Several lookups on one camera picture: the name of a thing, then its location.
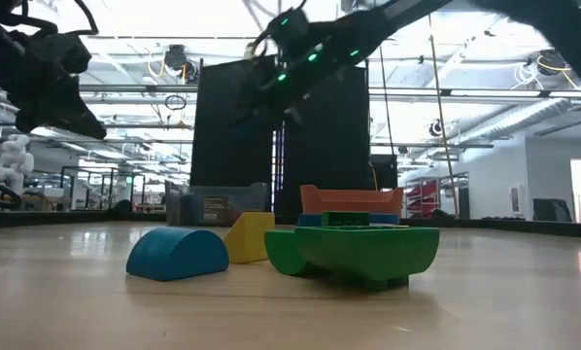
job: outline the green toy boat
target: green toy boat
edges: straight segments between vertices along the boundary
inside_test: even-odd
[[[426,271],[439,229],[424,227],[298,227],[299,254],[331,272],[383,282]]]

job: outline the wooden floor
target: wooden floor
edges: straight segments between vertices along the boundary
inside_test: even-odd
[[[581,239],[445,230],[429,271],[371,294],[269,262],[127,276],[155,226],[0,229],[0,350],[581,350]]]

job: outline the gray storage bin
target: gray storage bin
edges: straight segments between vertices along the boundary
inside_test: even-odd
[[[245,211],[266,211],[264,183],[245,188],[195,186],[188,190],[176,185],[169,189],[166,184],[166,189],[173,190],[166,192],[168,225],[231,227]]]

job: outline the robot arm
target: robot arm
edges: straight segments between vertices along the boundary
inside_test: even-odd
[[[16,194],[22,193],[24,176],[34,170],[34,157],[25,150],[27,144],[29,137],[10,135],[1,145],[0,182],[7,183]]]
[[[57,33],[50,22],[28,16],[28,0],[0,0],[0,88],[19,108],[17,129],[28,133],[41,125],[60,127],[103,139],[103,125],[79,95],[79,77],[91,59],[79,35],[98,33],[82,0],[75,0],[90,19],[92,30]],[[22,6],[22,15],[11,11]],[[1,24],[41,28],[32,36],[7,32]]]
[[[274,18],[253,47],[270,37],[283,62],[275,72],[257,70],[246,82],[237,124],[266,111],[275,121],[310,90],[345,67],[368,58],[398,29],[452,0],[392,0],[331,22],[310,23],[301,7]],[[581,10],[572,0],[473,0],[533,25],[561,52],[581,77]]]

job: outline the green lego brick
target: green lego brick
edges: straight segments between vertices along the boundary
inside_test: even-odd
[[[294,231],[268,231],[264,236],[264,245],[271,264],[280,273],[300,276],[317,270],[299,254]]]
[[[326,271],[389,281],[426,271],[439,229],[425,227],[298,227],[299,254]]]
[[[370,213],[325,211],[321,216],[321,226],[370,226]]]

